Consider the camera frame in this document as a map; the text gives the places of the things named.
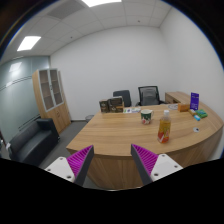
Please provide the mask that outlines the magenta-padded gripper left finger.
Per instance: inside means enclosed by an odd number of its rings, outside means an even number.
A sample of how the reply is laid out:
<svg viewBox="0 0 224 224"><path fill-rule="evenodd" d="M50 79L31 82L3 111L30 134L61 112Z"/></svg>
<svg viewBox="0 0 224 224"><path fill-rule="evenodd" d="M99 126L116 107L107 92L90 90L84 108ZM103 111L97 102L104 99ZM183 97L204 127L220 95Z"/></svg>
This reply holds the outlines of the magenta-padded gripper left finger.
<svg viewBox="0 0 224 224"><path fill-rule="evenodd" d="M46 171L82 186L93 156L94 146L90 145L70 155L68 158L58 157L46 168Z"/></svg>

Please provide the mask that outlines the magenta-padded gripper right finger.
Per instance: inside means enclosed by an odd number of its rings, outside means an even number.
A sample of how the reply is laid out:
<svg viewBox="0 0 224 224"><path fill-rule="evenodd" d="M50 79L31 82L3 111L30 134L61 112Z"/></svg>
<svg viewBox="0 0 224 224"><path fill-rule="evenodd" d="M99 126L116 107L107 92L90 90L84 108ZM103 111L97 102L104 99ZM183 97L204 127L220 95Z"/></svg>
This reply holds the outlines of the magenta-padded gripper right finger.
<svg viewBox="0 0 224 224"><path fill-rule="evenodd" d="M148 185L182 169L182 166L167 154L157 155L135 144L131 145L131 155L143 185Z"/></svg>

